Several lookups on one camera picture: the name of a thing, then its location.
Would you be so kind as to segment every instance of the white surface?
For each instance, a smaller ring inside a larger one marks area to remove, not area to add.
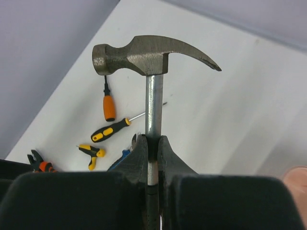
[[[184,55],[169,56],[162,134],[190,167],[199,173],[278,176],[291,167],[283,161],[285,156],[295,163],[299,155],[299,163],[307,164],[307,156],[301,154],[307,150],[307,121],[302,115],[307,114],[307,57],[154,0],[118,4],[7,159],[27,162],[30,149],[37,149],[59,170],[86,171],[89,156],[76,145],[91,144],[90,135],[108,124],[102,110],[104,79],[92,66],[92,48],[101,43],[125,46],[135,35],[185,41],[223,70],[213,71]],[[145,77],[121,69],[109,77],[109,84],[118,121],[143,112]],[[107,141],[93,144],[106,149],[96,170],[106,170],[118,159],[138,131],[144,132],[144,117]],[[282,145],[288,151],[279,154],[276,149]],[[301,152],[293,154],[293,146]]]
[[[257,35],[307,50],[306,0],[166,0]]]
[[[0,1],[4,159],[119,0]]]

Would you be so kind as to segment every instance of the black rubber grip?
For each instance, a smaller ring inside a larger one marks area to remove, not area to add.
[[[122,128],[129,126],[129,122],[126,122],[126,118],[122,119],[120,122],[111,124],[109,126],[103,127],[99,130],[97,130],[96,132],[94,132],[91,135],[91,140],[94,143],[97,142],[101,142],[104,141],[108,138],[110,138],[111,136],[113,136],[113,134],[117,133],[118,131],[120,131]]]

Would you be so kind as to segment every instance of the gray wall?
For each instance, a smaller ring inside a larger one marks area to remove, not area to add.
[[[0,158],[7,156],[118,2],[0,1]]]

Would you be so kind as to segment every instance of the orange screwdriver handle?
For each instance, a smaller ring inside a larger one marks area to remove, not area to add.
[[[116,110],[113,98],[110,95],[104,96],[104,115],[106,121],[115,121]]]

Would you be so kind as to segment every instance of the white table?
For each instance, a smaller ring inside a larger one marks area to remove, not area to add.
[[[107,141],[91,143],[90,135],[109,124],[102,109],[104,78],[96,74],[91,55],[96,44],[125,46],[135,35],[182,40],[223,70],[180,54],[169,57],[162,134],[191,168],[281,176],[293,165],[307,164],[306,55],[156,0],[118,4],[7,160],[28,162],[26,155],[36,149],[58,170],[87,171],[90,157],[79,144],[106,149],[97,171],[117,160],[133,134],[144,133],[145,121],[137,119]],[[144,111],[144,76],[121,69],[108,79],[117,121]]]

